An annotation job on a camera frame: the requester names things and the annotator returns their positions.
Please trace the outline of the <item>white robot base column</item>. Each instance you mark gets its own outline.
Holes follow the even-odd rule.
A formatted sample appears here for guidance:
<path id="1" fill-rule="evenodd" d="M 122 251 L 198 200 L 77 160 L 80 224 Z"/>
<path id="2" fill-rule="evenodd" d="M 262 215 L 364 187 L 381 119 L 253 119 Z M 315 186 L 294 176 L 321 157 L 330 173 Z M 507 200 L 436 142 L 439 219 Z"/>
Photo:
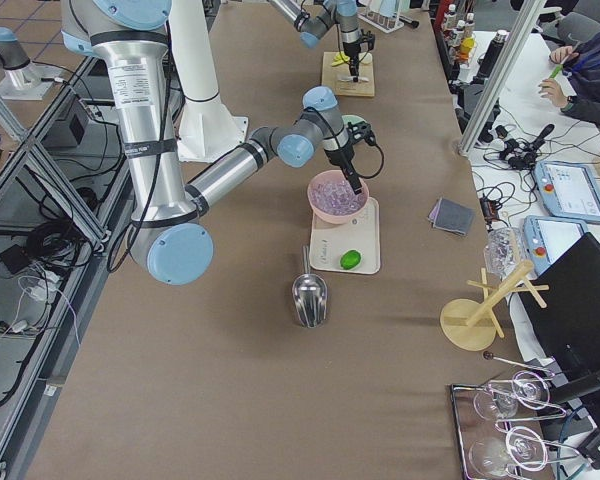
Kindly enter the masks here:
<path id="1" fill-rule="evenodd" d="M 221 99 L 203 3 L 174 0 L 169 23 L 185 97 L 178 127 L 179 158 L 211 163 L 245 140 L 248 119 L 233 116 Z"/>

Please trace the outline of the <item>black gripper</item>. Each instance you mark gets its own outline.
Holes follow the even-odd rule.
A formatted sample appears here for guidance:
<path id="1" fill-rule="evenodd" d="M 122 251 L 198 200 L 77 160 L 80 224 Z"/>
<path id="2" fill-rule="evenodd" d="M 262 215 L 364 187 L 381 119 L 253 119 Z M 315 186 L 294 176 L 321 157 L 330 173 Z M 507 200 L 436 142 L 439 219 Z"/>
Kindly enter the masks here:
<path id="1" fill-rule="evenodd" d="M 353 168 L 354 148 L 350 138 L 343 140 L 336 137 L 324 140 L 324 150 L 332 165 L 339 167 L 344 173 L 355 195 L 362 193 L 362 183 L 358 173 Z"/>
<path id="2" fill-rule="evenodd" d="M 342 52 L 348 58 L 349 73 L 354 83 L 359 82 L 359 55 L 361 47 L 359 42 L 344 42 Z"/>

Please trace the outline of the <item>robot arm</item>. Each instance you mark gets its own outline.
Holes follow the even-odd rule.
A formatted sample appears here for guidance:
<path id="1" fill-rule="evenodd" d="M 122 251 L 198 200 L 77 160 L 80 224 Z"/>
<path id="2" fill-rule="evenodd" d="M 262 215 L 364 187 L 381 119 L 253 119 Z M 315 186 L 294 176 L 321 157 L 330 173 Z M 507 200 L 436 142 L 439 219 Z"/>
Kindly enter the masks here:
<path id="1" fill-rule="evenodd" d="M 65 1 L 66 47 L 103 60 L 136 197 L 127 246 L 156 280 L 199 278 L 213 242 L 199 220 L 273 158 L 299 168 L 323 149 L 354 192 L 350 128 L 333 92 L 310 89 L 288 127 L 252 133 L 222 103 L 199 1 Z"/>
<path id="2" fill-rule="evenodd" d="M 339 29 L 349 82 L 365 82 L 360 76 L 360 64 L 363 46 L 370 52 L 375 45 L 375 35 L 364 31 L 359 24 L 358 6 L 354 0 L 323 1 L 322 11 L 316 16 L 305 10 L 294 1 L 272 0 L 272 5 L 300 34 L 301 41 L 308 47 L 314 48 L 332 27 Z"/>

